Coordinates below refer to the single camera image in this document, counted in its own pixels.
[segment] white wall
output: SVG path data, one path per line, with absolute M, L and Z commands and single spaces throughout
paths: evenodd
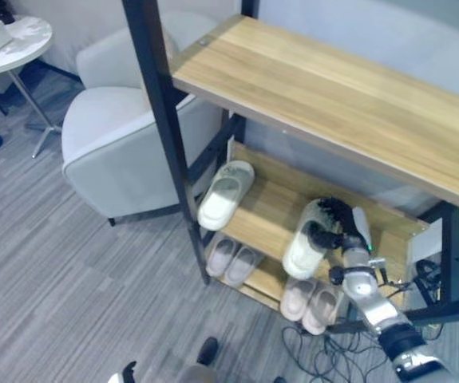
M 261 0 L 259 18 L 459 94 L 459 0 Z M 247 143 L 412 214 L 436 201 L 256 123 Z
M 159 0 L 160 11 L 198 10 L 217 21 L 235 13 L 237 0 Z M 53 27 L 53 45 L 44 61 L 76 73 L 82 48 L 126 26 L 121 0 L 10 0 L 17 14 L 44 18 Z

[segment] white slipper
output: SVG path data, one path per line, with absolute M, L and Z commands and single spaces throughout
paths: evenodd
M 287 280 L 283 297 L 280 300 L 280 312 L 292 322 L 302 319 L 307 310 L 307 303 L 315 291 L 316 281 L 299 281 L 290 277 Z
M 245 161 L 230 161 L 220 168 L 199 207 L 199 225 L 211 231 L 226 226 L 254 177 L 254 168 Z
M 295 236 L 283 256 L 284 270 L 293 278 L 309 279 L 314 276 L 326 249 L 313 248 L 306 236 L 308 223 L 315 221 L 323 230 L 333 231 L 336 222 L 318 205 L 322 199 L 315 199 L 303 209 Z
M 242 246 L 236 257 L 231 261 L 224 274 L 224 281 L 233 287 L 238 287 L 252 274 L 252 271 L 263 260 L 263 255 L 250 247 Z
M 335 323 L 340 303 L 341 294 L 334 287 L 318 282 L 302 317 L 303 327 L 313 335 L 320 335 Z
M 238 243 L 228 237 L 222 237 L 213 247 L 206 265 L 206 272 L 212 277 L 221 276 L 238 250 Z

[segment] white armchair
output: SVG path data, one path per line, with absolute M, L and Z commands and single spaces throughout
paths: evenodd
M 179 50 L 215 26 L 208 18 L 185 12 L 167 14 L 162 22 Z M 65 116 L 64 177 L 86 203 L 110 219 L 177 204 L 128 29 L 82 50 L 77 67 L 86 90 Z M 221 109 L 189 95 L 177 110 L 187 162 L 192 164 L 219 131 Z M 208 187 L 213 170 L 211 166 L 197 182 L 196 194 Z

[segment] gray carpet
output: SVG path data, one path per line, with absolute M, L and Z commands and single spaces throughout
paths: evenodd
M 23 78 L 55 120 L 81 91 L 35 65 Z M 203 285 L 180 214 L 111 228 L 62 179 L 60 137 L 32 160 L 39 132 L 23 125 L 36 116 L 15 89 L 2 101 L 10 115 L 0 114 L 0 382 L 104 383 L 132 360 L 137 382 L 171 382 L 210 335 L 222 344 L 220 381 L 310 381 L 283 347 L 289 323 L 280 314 L 218 282 Z M 311 339 L 304 359 L 321 343 Z M 435 346 L 459 374 L 459 323 Z M 381 359 L 373 351 L 358 364 Z M 387 363 L 368 381 L 396 378 Z

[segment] black shoe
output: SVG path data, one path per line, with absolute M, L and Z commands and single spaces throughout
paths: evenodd
M 199 355 L 197 356 L 197 363 L 201 365 L 210 365 L 216 357 L 219 350 L 219 342 L 214 337 L 209 337 L 200 348 Z

